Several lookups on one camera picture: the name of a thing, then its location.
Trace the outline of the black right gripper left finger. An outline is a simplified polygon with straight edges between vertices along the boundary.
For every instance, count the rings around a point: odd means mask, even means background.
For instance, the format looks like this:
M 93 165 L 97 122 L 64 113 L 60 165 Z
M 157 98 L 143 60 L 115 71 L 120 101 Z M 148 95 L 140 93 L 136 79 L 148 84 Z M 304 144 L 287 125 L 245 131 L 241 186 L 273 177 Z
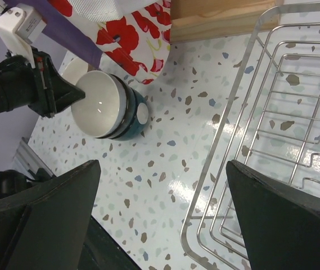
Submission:
M 89 160 L 0 199 L 0 269 L 77 269 L 100 174 Z

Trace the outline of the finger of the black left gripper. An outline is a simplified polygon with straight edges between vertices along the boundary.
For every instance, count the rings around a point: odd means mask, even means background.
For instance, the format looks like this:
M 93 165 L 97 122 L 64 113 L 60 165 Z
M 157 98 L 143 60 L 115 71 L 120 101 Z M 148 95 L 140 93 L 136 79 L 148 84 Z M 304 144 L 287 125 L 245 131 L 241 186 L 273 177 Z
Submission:
M 51 78 L 55 97 L 55 114 L 64 111 L 70 105 L 85 97 L 82 90 L 64 80 L 57 70 L 53 72 Z

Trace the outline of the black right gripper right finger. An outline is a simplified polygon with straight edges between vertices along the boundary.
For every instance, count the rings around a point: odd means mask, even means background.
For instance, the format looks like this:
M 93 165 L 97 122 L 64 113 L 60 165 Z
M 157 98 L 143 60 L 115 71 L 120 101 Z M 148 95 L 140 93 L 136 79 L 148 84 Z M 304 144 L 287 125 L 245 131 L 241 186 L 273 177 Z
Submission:
M 236 160 L 226 176 L 252 269 L 320 269 L 320 198 Z

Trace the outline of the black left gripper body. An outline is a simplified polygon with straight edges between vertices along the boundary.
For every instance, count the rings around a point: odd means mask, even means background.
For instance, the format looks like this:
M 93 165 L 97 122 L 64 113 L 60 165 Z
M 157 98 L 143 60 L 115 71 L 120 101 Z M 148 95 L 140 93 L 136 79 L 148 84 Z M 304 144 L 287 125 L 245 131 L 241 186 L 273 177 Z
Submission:
M 56 68 L 49 54 L 35 47 L 31 50 L 35 63 L 35 68 L 31 71 L 35 83 L 35 100 L 28 104 L 28 107 L 43 118 L 52 118 L 55 115 L 56 106 L 51 75 Z

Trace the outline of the beige ceramic bowl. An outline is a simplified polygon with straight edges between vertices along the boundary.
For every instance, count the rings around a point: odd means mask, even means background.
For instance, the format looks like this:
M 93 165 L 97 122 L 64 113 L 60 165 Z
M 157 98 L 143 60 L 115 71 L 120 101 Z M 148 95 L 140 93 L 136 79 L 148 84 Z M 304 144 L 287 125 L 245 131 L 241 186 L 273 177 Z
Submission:
M 88 63 L 76 57 L 66 66 L 61 77 L 70 84 L 76 85 L 78 80 L 88 72 Z

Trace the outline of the white ceramic bowl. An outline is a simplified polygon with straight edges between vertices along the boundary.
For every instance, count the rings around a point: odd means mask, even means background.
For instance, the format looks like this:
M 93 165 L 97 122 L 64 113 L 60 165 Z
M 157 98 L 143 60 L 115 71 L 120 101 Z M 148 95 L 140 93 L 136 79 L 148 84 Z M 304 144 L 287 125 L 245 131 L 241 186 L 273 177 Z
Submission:
M 119 115 L 119 94 L 109 74 L 94 70 L 84 74 L 76 86 L 85 98 L 71 106 L 76 125 L 85 134 L 102 137 L 114 126 Z

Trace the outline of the dark teal bowl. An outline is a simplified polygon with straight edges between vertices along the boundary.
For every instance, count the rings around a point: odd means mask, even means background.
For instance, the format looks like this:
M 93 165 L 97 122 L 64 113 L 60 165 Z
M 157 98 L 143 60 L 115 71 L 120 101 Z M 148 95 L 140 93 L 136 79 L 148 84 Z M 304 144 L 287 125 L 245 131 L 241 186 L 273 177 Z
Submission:
M 117 93 L 119 94 L 119 115 L 116 118 L 114 126 L 101 138 L 114 139 L 120 137 L 120 134 L 124 132 L 130 116 L 127 116 L 127 111 L 130 107 L 130 103 L 133 102 L 133 91 L 129 85 L 114 74 L 109 74 L 110 78 L 114 81 Z

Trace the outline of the blue white dotted bowl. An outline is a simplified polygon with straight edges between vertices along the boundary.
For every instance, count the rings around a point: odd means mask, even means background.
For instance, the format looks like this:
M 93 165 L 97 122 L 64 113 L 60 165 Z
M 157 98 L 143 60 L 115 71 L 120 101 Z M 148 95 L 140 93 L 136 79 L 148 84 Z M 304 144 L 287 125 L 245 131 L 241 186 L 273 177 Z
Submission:
M 127 107 L 122 122 L 110 139 L 127 141 L 138 136 L 148 122 L 149 110 L 145 98 L 124 82 L 120 82 L 127 95 Z

